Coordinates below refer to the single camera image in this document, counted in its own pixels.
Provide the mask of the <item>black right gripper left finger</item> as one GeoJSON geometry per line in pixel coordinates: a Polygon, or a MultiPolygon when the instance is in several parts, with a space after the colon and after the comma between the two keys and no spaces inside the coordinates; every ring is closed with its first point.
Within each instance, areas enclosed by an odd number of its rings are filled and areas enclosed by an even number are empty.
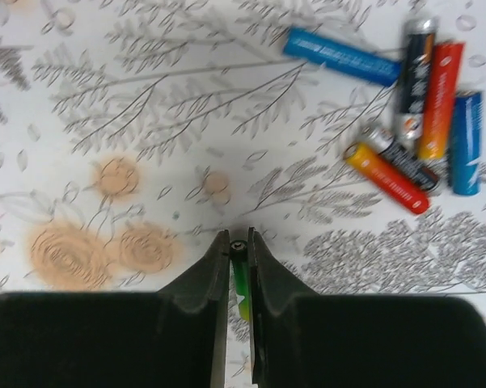
{"type": "Polygon", "coordinates": [[[0,293],[0,387],[221,387],[230,235],[152,292],[0,293]]]}

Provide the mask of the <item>green battery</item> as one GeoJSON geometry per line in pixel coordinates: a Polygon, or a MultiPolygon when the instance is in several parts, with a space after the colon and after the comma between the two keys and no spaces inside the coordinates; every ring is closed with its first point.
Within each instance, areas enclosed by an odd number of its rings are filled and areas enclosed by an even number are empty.
{"type": "Polygon", "coordinates": [[[234,272],[235,294],[239,315],[250,321],[249,275],[247,242],[234,240],[230,243],[230,262],[234,272]]]}

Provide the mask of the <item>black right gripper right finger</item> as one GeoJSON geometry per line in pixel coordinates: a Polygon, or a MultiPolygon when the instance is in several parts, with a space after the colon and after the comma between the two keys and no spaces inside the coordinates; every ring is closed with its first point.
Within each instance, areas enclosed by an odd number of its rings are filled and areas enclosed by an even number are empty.
{"type": "Polygon", "coordinates": [[[455,297],[322,295],[248,231],[260,387],[486,387],[486,323],[455,297]]]}

